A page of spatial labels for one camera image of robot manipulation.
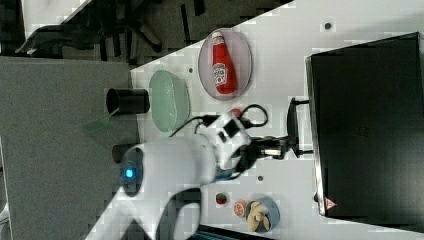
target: black mug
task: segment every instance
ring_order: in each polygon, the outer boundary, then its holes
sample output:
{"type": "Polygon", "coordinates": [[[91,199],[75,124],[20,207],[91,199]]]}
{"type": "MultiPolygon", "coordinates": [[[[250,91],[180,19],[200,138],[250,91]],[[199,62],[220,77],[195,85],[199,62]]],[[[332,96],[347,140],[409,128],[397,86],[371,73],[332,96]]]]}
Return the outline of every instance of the black mug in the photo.
{"type": "Polygon", "coordinates": [[[149,93],[145,89],[109,89],[106,95],[106,107],[109,113],[117,108],[120,114],[146,113],[150,109],[149,93]]]}

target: chair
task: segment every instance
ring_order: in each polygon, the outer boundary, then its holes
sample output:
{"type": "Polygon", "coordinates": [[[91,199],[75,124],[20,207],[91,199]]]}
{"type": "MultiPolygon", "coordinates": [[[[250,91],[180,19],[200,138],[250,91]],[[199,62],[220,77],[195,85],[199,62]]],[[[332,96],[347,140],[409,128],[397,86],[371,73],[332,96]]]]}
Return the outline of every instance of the chair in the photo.
{"type": "Polygon", "coordinates": [[[27,53],[37,56],[43,50],[55,45],[68,46],[79,50],[93,49],[95,44],[100,44],[101,58],[106,61],[105,39],[113,37],[115,56],[119,56],[119,33],[126,31],[127,35],[127,61],[134,61],[131,55],[132,33],[145,40],[155,52],[160,52],[162,43],[157,36],[152,41],[140,30],[145,25],[138,19],[143,11],[155,0],[144,0],[131,12],[131,0],[124,0],[126,16],[118,19],[116,14],[120,2],[116,0],[94,0],[88,4],[70,21],[61,25],[49,25],[38,28],[16,53],[27,53]]]}
{"type": "Polygon", "coordinates": [[[21,1],[0,0],[0,56],[13,56],[24,41],[21,1]]]}

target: black cable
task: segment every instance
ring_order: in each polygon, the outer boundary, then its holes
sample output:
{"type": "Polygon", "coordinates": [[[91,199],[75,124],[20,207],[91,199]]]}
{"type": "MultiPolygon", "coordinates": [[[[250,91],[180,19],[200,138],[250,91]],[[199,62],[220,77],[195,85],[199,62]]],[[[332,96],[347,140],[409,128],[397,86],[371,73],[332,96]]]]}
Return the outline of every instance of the black cable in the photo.
{"type": "Polygon", "coordinates": [[[189,124],[190,122],[192,122],[192,121],[194,121],[194,120],[196,120],[196,119],[199,119],[199,120],[201,120],[202,119],[202,117],[193,117],[193,118],[191,118],[190,120],[188,120],[187,122],[185,122],[181,127],[179,127],[179,128],[177,128],[177,130],[175,130],[169,137],[173,137],[173,136],[175,136],[175,134],[177,134],[181,129],[183,129],[187,124],[189,124]]]}
{"type": "Polygon", "coordinates": [[[194,134],[196,134],[196,133],[197,133],[197,130],[199,130],[200,125],[205,126],[205,124],[204,124],[203,122],[198,122],[198,123],[196,124],[196,127],[194,128],[194,134]]]}
{"type": "Polygon", "coordinates": [[[247,111],[249,111],[249,109],[252,109],[252,108],[257,108],[257,109],[259,109],[259,110],[261,110],[263,113],[264,113],[264,116],[265,116],[265,120],[264,120],[264,122],[263,123],[252,123],[252,125],[251,125],[251,127],[263,127],[263,126],[265,126],[267,123],[268,123],[268,112],[265,110],[265,108],[263,108],[262,106],[260,106],[260,105],[258,105],[258,104],[251,104],[251,105],[249,105],[249,106],[247,106],[242,112],[241,112],[241,114],[240,114],[240,119],[243,117],[243,115],[245,114],[245,113],[247,113],[247,111]]]}
{"type": "Polygon", "coordinates": [[[0,225],[6,224],[9,222],[9,217],[3,219],[2,221],[0,221],[0,225]]]}
{"type": "Polygon", "coordinates": [[[235,176],[232,176],[232,177],[230,177],[230,178],[225,179],[225,181],[234,180],[234,179],[236,179],[236,178],[240,177],[240,175],[241,175],[241,173],[238,173],[238,174],[237,174],[237,175],[235,175],[235,176]]]}

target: small plate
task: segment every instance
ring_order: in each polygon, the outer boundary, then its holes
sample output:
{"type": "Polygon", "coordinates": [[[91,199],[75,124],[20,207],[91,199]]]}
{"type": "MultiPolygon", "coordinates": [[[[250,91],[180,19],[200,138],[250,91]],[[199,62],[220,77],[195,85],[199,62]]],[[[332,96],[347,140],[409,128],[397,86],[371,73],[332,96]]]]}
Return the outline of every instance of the small plate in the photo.
{"type": "Polygon", "coordinates": [[[231,94],[221,94],[216,90],[212,68],[212,33],[206,38],[200,49],[199,77],[209,95],[221,101],[228,101],[240,96],[247,88],[252,75],[252,53],[243,34],[234,32],[230,28],[220,28],[214,32],[217,31],[224,36],[225,44],[236,71],[238,88],[231,94]]]}

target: bowl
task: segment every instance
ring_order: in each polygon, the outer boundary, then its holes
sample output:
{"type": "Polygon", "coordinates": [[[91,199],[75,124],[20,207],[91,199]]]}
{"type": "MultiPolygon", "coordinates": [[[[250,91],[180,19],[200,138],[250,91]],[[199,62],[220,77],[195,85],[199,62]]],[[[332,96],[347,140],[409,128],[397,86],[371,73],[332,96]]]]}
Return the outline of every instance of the bowl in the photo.
{"type": "Polygon", "coordinates": [[[259,198],[254,201],[250,201],[246,206],[246,220],[249,217],[251,205],[253,202],[260,202],[268,208],[268,213],[265,214],[265,216],[269,219],[270,225],[269,230],[267,231],[264,226],[264,222],[262,221],[259,223],[259,226],[255,232],[266,233],[274,229],[280,222],[280,211],[278,210],[277,204],[275,204],[275,202],[269,197],[259,198]]]}

